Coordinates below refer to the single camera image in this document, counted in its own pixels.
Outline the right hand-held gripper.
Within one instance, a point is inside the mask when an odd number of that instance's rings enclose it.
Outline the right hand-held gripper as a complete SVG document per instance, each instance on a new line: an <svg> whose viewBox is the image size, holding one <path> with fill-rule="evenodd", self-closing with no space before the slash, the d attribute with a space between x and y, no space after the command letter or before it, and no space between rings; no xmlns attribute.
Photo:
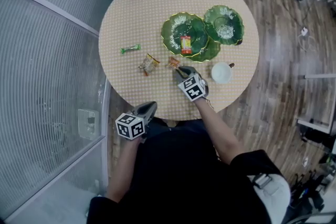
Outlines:
<svg viewBox="0 0 336 224"><path fill-rule="evenodd" d="M185 79L183 73L190 77ZM200 76L194 67L180 66L178 69L173 71L173 77L176 80L178 87L183 91L183 93L191 102L199 98L207 97L207 82Z"/></svg>

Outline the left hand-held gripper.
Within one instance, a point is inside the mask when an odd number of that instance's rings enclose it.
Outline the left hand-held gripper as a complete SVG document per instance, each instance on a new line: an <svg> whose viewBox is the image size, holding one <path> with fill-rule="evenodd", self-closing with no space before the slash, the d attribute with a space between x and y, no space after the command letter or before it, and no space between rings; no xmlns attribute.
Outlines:
<svg viewBox="0 0 336 224"><path fill-rule="evenodd" d="M154 118L157 107L155 101L150 101L137 105L127 113L122 113L115 120L117 134L127 140L146 135L148 123Z"/></svg>

